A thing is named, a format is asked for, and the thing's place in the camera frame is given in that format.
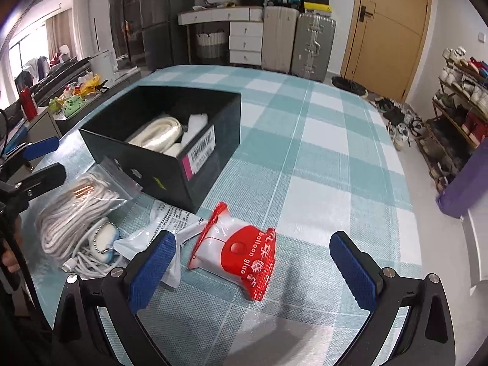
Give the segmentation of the person's left hand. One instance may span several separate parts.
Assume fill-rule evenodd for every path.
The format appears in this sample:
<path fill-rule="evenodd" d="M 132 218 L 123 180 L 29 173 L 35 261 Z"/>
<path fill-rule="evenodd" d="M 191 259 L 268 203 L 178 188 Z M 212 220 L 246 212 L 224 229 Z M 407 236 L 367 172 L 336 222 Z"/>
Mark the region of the person's left hand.
<path fill-rule="evenodd" d="M 2 253 L 2 265 L 5 266 L 10 273 L 16 273 L 20 269 L 16 256 L 6 241 L 4 241 L 2 245 L 4 247 L 4 251 Z"/>

